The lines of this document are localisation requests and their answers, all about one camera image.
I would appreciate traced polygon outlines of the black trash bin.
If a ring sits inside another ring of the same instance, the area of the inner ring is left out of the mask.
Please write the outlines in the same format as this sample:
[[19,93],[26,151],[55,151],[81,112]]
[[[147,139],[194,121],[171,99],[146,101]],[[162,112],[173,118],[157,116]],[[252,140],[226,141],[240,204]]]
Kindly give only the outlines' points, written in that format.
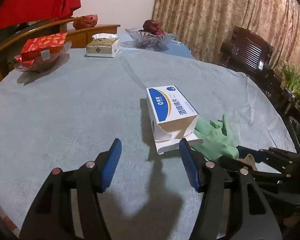
[[294,142],[295,149],[300,153],[300,122],[296,118],[288,117],[288,129],[292,141]]

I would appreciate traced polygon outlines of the small glass dish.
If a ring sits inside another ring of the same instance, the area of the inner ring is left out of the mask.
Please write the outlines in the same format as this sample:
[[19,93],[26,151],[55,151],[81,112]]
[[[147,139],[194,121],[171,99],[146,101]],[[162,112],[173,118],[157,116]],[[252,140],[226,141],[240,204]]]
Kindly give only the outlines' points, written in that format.
[[53,68],[65,64],[69,60],[69,49],[72,46],[72,42],[66,42],[63,49],[57,53],[50,53],[48,50],[40,52],[40,56],[25,62],[20,62],[15,59],[15,70],[22,73],[44,73]]

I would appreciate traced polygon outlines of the grey table cloth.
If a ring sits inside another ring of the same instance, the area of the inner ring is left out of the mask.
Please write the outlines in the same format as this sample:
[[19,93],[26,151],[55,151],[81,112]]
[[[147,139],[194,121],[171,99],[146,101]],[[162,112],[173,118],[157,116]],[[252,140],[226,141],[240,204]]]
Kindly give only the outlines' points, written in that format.
[[238,145],[295,150],[277,111],[244,74],[147,50],[113,59],[69,54],[50,72],[13,70],[0,83],[0,205],[18,227],[53,168],[75,170],[119,138],[119,164],[98,197],[112,239],[189,238],[202,195],[178,151],[157,154],[148,87],[176,86],[205,120],[228,115]]

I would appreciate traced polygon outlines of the potted green plant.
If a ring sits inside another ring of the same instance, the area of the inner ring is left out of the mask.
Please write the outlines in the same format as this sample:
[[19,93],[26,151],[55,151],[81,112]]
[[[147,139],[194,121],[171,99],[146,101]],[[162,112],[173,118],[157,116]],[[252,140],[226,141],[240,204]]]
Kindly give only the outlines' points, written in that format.
[[280,71],[285,81],[285,91],[294,100],[300,100],[300,73],[294,64],[288,61],[280,63]]

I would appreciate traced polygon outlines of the red apples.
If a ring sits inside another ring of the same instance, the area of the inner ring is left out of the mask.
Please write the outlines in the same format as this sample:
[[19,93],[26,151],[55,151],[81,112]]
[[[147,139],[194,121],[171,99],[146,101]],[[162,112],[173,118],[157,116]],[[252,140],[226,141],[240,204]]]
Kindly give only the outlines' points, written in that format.
[[146,20],[139,30],[142,33],[152,34],[152,35],[165,35],[161,24],[156,20]]

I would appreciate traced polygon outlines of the white blue medicine box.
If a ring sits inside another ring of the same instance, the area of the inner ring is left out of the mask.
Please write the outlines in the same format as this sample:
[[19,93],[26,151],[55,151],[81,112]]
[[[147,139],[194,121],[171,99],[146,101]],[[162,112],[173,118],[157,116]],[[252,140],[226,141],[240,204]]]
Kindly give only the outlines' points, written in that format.
[[194,134],[199,114],[176,86],[150,87],[146,92],[157,154],[177,150],[184,138],[191,146],[203,143]]

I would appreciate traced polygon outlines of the green rubber glove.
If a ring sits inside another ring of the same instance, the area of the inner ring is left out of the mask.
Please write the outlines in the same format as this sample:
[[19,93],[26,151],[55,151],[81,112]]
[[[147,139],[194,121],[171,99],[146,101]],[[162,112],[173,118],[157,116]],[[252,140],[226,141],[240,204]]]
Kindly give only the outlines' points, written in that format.
[[194,134],[202,139],[203,143],[195,144],[192,148],[200,152],[206,159],[217,162],[221,156],[227,156],[231,159],[239,157],[229,118],[226,114],[222,116],[222,120],[217,121],[206,121],[199,117]]

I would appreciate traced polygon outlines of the white tissue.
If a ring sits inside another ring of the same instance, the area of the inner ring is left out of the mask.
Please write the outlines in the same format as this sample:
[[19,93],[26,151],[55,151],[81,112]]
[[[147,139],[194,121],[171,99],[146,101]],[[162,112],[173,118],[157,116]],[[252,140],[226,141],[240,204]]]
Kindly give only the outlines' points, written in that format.
[[252,154],[247,154],[244,158],[238,158],[237,161],[244,164],[246,169],[252,169],[254,171],[258,171],[256,167],[256,161]]

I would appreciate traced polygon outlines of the patterned beige curtain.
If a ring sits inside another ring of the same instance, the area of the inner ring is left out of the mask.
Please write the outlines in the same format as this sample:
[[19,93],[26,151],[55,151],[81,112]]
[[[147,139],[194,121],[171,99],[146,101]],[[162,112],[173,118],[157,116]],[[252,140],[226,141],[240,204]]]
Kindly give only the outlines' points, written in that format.
[[193,56],[217,64],[234,28],[248,29],[273,48],[270,67],[287,61],[300,73],[300,4],[297,0],[156,0],[153,18],[175,33]]

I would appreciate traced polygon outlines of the glass fruit bowl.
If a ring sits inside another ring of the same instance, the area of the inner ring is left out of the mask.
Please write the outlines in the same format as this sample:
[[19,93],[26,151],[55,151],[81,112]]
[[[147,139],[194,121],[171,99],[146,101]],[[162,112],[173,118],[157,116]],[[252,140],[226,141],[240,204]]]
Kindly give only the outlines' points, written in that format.
[[138,28],[125,29],[126,33],[132,38],[134,44],[139,48],[164,49],[167,45],[177,38],[177,34],[164,32],[164,35],[154,35]]

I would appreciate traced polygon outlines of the red snack packet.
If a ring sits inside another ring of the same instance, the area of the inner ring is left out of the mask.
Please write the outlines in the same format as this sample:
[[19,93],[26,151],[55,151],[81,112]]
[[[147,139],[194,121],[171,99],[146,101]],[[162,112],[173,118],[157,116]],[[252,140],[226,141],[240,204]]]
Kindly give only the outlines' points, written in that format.
[[27,62],[40,56],[40,52],[48,50],[50,53],[60,52],[67,37],[67,33],[56,33],[37,38],[28,39],[23,45],[19,55],[14,57],[20,62]]

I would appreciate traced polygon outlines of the tissue box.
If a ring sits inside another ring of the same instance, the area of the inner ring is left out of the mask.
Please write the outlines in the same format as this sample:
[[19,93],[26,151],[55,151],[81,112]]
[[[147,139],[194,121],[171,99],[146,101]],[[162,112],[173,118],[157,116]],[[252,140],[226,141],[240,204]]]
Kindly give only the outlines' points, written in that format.
[[114,58],[120,51],[120,39],[116,34],[100,33],[92,36],[92,41],[86,45],[88,57]]

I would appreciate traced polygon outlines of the blue side table cloth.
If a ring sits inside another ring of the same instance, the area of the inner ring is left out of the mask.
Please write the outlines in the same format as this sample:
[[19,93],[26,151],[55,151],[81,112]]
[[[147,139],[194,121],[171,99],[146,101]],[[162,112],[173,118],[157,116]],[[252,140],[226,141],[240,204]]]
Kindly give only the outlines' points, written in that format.
[[166,47],[162,49],[139,48],[128,34],[117,34],[117,36],[120,39],[121,49],[124,50],[149,50],[163,54],[194,59],[194,56],[191,54],[190,48],[188,48],[185,44],[183,44],[180,41],[171,41]]

